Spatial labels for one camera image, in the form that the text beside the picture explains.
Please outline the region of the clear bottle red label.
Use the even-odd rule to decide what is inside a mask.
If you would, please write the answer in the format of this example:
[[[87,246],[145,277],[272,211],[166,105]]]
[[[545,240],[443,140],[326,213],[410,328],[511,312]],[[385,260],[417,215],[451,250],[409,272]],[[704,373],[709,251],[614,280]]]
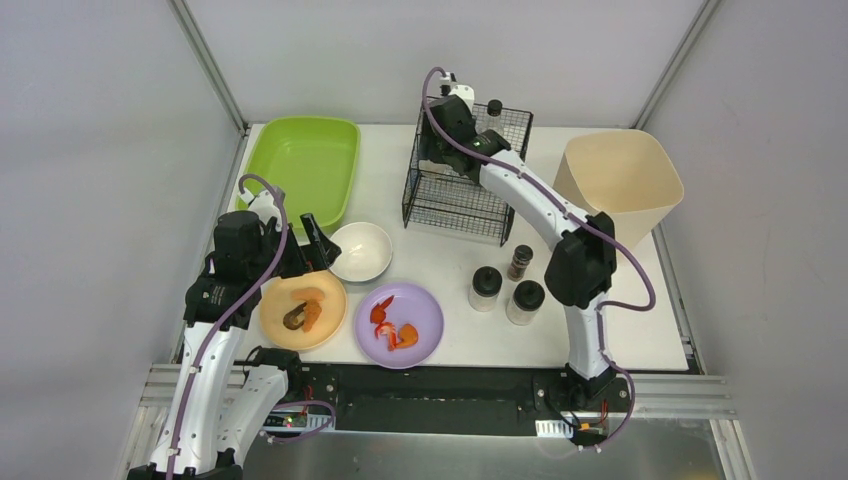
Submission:
[[[491,99],[486,106],[485,130],[492,130],[498,135],[504,135],[502,120],[503,104],[498,99]]]

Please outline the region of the small brown spice bottle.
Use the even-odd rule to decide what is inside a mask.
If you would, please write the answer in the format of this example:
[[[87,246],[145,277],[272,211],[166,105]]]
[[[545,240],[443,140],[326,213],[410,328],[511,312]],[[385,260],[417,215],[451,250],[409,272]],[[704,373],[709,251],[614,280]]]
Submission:
[[[513,250],[510,265],[507,269],[507,277],[511,281],[521,281],[533,259],[534,252],[528,245],[518,245]]]

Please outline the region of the pepper grinder jar black lid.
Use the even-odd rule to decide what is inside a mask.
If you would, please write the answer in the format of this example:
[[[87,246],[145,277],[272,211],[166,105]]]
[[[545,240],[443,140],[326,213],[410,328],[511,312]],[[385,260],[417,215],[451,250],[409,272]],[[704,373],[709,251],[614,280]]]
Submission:
[[[495,308],[502,288],[502,275],[492,266],[478,268],[471,279],[468,302],[478,312],[488,312]]]

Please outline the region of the salt grinder jar black lid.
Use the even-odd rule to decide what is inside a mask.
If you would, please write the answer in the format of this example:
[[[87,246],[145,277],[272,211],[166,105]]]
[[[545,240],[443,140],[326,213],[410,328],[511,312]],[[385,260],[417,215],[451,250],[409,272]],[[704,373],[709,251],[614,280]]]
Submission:
[[[533,280],[517,284],[506,305],[507,319],[518,326],[529,325],[545,300],[545,289]]]

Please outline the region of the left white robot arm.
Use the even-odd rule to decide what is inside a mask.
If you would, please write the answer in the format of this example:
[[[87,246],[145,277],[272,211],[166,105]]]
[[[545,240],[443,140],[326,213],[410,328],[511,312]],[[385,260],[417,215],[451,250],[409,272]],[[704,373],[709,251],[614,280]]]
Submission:
[[[298,355],[264,348],[231,407],[225,392],[237,351],[269,279],[328,269],[340,248],[311,214],[300,217],[308,242],[290,224],[250,211],[220,216],[214,247],[185,295],[181,365],[171,409],[148,462],[130,479],[240,479],[253,439],[300,374]]]

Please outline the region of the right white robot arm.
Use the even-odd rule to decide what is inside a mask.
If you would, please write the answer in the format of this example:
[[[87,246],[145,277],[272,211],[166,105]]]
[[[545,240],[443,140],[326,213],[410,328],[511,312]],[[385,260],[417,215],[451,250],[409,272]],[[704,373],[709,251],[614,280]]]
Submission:
[[[478,131],[458,96],[425,98],[422,110],[426,158],[450,166],[505,201],[549,247],[544,284],[563,305],[568,329],[565,388],[585,399],[598,397],[616,377],[604,357],[605,329],[599,321],[599,307],[617,269],[613,221],[566,201],[498,132]]]

